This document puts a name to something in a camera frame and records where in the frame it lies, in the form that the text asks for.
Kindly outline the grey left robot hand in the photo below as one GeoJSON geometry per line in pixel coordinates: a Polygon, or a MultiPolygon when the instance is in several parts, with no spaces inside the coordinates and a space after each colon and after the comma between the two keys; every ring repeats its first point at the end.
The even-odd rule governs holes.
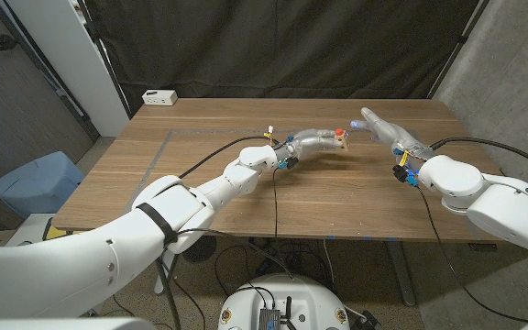
{"type": "Polygon", "coordinates": [[[291,169],[297,162],[309,158],[315,152],[329,149],[346,150],[347,143],[343,137],[337,137],[334,130],[315,128],[288,136],[284,142],[273,147],[280,169],[291,169]]]}

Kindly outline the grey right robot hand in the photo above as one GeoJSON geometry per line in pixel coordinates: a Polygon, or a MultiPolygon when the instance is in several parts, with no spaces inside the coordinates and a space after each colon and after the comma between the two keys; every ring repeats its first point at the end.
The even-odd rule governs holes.
{"type": "Polygon", "coordinates": [[[433,149],[405,128],[380,118],[367,107],[363,107],[360,113],[364,119],[352,120],[350,126],[371,133],[373,141],[384,144],[395,156],[396,164],[392,168],[395,178],[411,186],[417,186],[420,169],[435,156],[433,149]]]}

